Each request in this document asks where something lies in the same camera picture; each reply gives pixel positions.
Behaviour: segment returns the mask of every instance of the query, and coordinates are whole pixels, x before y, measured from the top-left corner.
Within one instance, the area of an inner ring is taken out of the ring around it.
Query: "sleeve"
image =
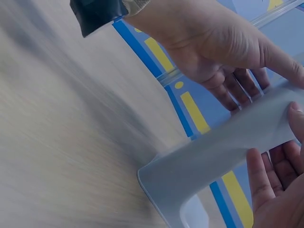
[[[83,37],[129,13],[123,0],[71,0],[70,6]]]

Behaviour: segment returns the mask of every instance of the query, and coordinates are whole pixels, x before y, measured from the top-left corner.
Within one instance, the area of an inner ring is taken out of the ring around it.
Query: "blue stripe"
[[[192,131],[192,129],[191,129],[191,127],[190,127],[190,125],[189,125],[181,107],[179,106],[179,103],[178,103],[177,99],[175,98],[174,93],[172,92],[172,89],[168,85],[168,86],[165,87],[165,90],[167,91],[167,93],[169,95],[169,98],[171,99],[171,102],[172,102],[172,104],[175,108],[176,114],[179,117],[180,122],[181,122],[181,124],[182,124],[182,126],[183,126],[183,128],[186,132],[186,135],[188,137],[191,137],[193,135],[193,131]]]
[[[212,184],[210,184],[210,189],[212,191],[215,201],[218,204],[219,211],[223,216],[227,228],[237,228],[230,214],[230,211],[225,203],[224,197],[219,189],[219,185],[216,182],[213,182]]]
[[[122,21],[118,21],[113,24],[113,27],[137,54],[137,56],[146,65],[146,67],[151,71],[154,77],[160,76],[162,74],[161,70],[157,67],[157,65],[150,58],[148,53],[143,49],[141,44],[135,39],[129,29],[124,25],[124,23]]]
[[[121,35],[121,37],[127,42],[127,44],[131,47],[131,49],[137,54],[137,56],[146,65],[146,67],[151,71],[151,73],[155,77],[160,76],[162,74],[161,70],[157,67],[157,65],[150,58],[150,56],[147,54],[147,52],[143,49],[143,47],[140,45],[140,43],[135,39],[135,37],[132,35],[132,33],[129,31],[129,29],[124,25],[124,23],[122,21],[115,22],[113,24],[113,27],[117,30],[117,32]],[[179,106],[178,101],[174,96],[174,93],[172,92],[170,86],[165,87],[165,90],[167,91],[169,98],[171,99],[171,102],[172,102],[172,104],[175,108],[175,111],[180,119],[180,122],[186,132],[186,135],[188,137],[191,137],[193,135],[193,131],[192,131],[181,107]],[[225,203],[224,197],[221,194],[218,184],[216,182],[214,182],[214,183],[210,184],[210,188],[213,193],[214,199],[218,204],[218,208],[220,210],[220,213],[222,214],[222,217],[225,221],[227,228],[237,228],[232,219],[232,216],[229,212],[229,209]]]

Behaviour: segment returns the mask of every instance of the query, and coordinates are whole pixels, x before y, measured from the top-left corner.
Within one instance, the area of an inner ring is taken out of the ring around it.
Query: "white plastic part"
[[[285,82],[219,128],[138,171],[141,187],[169,227],[199,227],[185,219],[187,201],[243,162],[250,148],[265,152],[294,139],[287,119],[292,101],[304,107],[304,90]],[[193,207],[192,213],[203,211]]]

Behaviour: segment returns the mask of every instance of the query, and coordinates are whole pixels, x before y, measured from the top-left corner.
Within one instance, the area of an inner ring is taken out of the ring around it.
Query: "gray floor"
[[[83,39],[68,4],[0,5],[0,226],[165,227],[136,170],[183,128],[116,31]],[[202,199],[225,227],[209,189]]]

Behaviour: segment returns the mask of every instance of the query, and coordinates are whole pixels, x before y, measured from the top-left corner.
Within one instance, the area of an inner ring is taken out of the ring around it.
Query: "transparent plastic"
[[[304,0],[290,0],[288,2],[285,2],[280,6],[272,9],[271,11],[265,13],[264,15],[261,15],[260,17],[254,19],[253,21],[251,21],[251,24],[256,26],[257,28],[261,28],[269,22],[277,19],[281,15],[301,5],[302,3],[304,3]],[[183,73],[177,67],[175,67],[171,71],[160,75],[157,80],[163,87],[166,87],[167,85],[173,83],[175,80],[179,79],[182,76]]]

